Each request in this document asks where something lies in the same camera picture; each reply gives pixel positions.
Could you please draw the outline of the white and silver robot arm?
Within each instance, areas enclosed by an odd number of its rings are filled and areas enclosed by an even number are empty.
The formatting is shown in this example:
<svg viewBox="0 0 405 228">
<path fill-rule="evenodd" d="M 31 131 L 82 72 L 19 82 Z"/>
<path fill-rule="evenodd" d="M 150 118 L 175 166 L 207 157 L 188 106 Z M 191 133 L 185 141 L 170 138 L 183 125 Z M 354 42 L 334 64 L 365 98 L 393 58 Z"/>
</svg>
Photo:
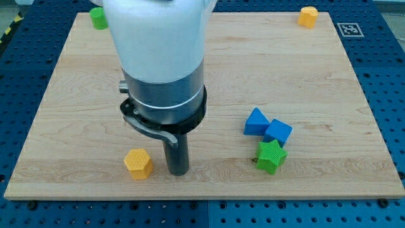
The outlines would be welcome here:
<svg viewBox="0 0 405 228">
<path fill-rule="evenodd" d="M 168 171 L 189 170 L 187 135 L 207 107 L 204 43 L 209 0 L 101 0 L 127 95 L 123 119 L 163 143 Z"/>
</svg>

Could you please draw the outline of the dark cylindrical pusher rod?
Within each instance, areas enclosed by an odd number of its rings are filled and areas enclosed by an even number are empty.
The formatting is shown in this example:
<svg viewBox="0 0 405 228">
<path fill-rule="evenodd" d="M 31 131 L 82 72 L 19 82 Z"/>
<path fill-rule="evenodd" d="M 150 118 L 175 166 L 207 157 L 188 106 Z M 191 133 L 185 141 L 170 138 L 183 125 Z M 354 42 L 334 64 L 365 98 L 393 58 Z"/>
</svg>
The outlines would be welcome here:
<svg viewBox="0 0 405 228">
<path fill-rule="evenodd" d="M 181 176 L 189 170 L 189 150 L 187 135 L 175 134 L 178 140 L 178 146 L 175 148 L 170 146 L 167 142 L 163 141 L 163 148 L 165 151 L 166 163 L 168 171 L 172 175 Z"/>
</svg>

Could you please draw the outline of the black tool clamp with lever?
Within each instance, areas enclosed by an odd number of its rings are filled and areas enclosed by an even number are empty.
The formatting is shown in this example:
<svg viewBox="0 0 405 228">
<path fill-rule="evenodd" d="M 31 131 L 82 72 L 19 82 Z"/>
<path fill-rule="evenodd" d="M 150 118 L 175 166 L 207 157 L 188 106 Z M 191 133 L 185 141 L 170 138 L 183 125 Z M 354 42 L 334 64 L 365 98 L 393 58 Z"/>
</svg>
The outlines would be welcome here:
<svg viewBox="0 0 405 228">
<path fill-rule="evenodd" d="M 185 135 L 194 130 L 202 122 L 206 114 L 206 108 L 207 90 L 205 86 L 203 86 L 203 97 L 200 107 L 192 116 L 178 123 L 162 124 L 150 122 L 145 117 L 136 113 L 137 110 L 129 98 L 124 100 L 120 105 L 124 121 L 126 121 L 133 129 L 147 137 L 159 139 L 168 143 L 174 148 L 177 148 L 179 144 L 179 140 L 175 137 L 175 134 Z"/>
</svg>

